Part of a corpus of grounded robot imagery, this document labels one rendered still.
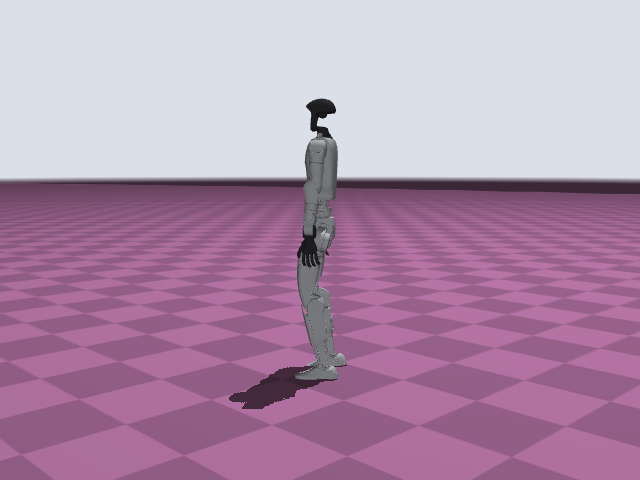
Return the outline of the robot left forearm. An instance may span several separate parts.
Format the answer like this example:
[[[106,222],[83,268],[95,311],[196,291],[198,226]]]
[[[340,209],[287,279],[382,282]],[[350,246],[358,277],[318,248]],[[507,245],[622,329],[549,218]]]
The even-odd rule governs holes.
[[[305,214],[303,216],[303,232],[305,235],[312,236],[313,235],[313,226],[316,226],[317,222],[317,210],[318,205],[320,205],[320,200],[318,199],[318,190],[317,185],[309,181],[304,185],[304,193],[305,193]]]

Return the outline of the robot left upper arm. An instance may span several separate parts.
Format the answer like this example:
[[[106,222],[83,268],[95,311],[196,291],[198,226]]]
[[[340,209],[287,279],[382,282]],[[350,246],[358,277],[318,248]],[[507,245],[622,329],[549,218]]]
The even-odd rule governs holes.
[[[325,140],[312,140],[309,143],[308,151],[310,157],[309,172],[312,178],[310,181],[317,185],[319,194],[322,189],[324,158],[327,154],[327,143]]]

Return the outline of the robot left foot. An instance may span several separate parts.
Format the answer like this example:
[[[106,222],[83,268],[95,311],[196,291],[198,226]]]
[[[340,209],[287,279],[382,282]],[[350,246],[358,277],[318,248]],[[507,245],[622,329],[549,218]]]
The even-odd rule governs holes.
[[[327,367],[324,367],[326,369]],[[322,366],[323,369],[323,366]],[[318,366],[314,366],[303,372],[295,374],[296,379],[317,380],[317,379],[338,379],[338,372],[334,366],[328,366],[327,370],[321,370]]]

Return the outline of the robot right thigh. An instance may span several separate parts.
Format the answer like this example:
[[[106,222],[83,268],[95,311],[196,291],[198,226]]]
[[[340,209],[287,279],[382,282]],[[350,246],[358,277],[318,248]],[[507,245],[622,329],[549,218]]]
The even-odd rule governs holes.
[[[329,242],[328,247],[330,247],[331,241]],[[314,286],[314,289],[313,289],[313,293],[316,294],[316,295],[321,296],[323,298],[323,300],[325,301],[326,306],[328,306],[328,304],[330,303],[330,299],[331,299],[330,293],[328,292],[328,290],[318,286],[318,281],[319,281],[319,278],[321,277],[322,271],[323,271],[323,265],[324,265],[324,256],[323,255],[325,254],[325,252],[323,252],[323,251],[318,252],[317,251],[317,253],[318,253],[317,256],[321,257],[319,259],[319,261],[320,261],[320,269],[319,269],[317,282],[316,282],[316,284]]]

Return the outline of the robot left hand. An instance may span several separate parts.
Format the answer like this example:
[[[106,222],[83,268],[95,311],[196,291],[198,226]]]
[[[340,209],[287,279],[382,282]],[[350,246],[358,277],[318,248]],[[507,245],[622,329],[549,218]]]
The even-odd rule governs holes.
[[[304,227],[304,226],[303,226]],[[302,251],[302,264],[304,266],[306,266],[305,264],[305,255],[306,255],[306,262],[308,267],[311,267],[310,262],[309,262],[309,255],[310,255],[310,260],[311,260],[311,264],[312,266],[316,266],[314,263],[314,258],[313,258],[313,253],[314,253],[314,257],[315,257],[315,261],[318,265],[320,265],[319,260],[318,260],[318,256],[317,256],[317,246],[316,243],[314,241],[314,238],[316,238],[316,226],[313,226],[313,235],[312,236],[308,236],[305,235],[303,232],[303,238],[305,238],[305,240],[303,240],[301,242],[301,246],[299,247],[299,250],[297,252],[297,257],[300,258],[300,254]]]

